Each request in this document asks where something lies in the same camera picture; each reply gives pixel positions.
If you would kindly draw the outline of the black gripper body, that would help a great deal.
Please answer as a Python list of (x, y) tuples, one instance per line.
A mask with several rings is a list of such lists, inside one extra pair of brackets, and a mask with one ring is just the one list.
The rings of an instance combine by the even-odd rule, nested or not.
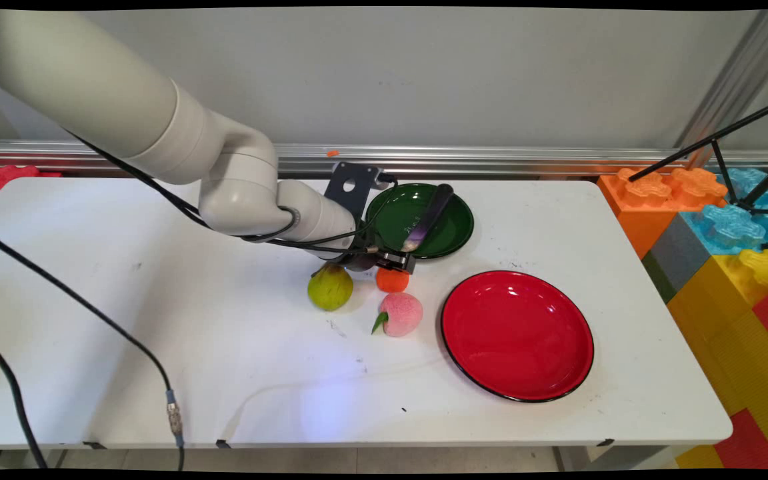
[(359, 253), (343, 255), (343, 268), (350, 271), (366, 271), (376, 267), (380, 254), (383, 252), (380, 236), (375, 228), (366, 225), (366, 230), (351, 238), (347, 248), (359, 250)]

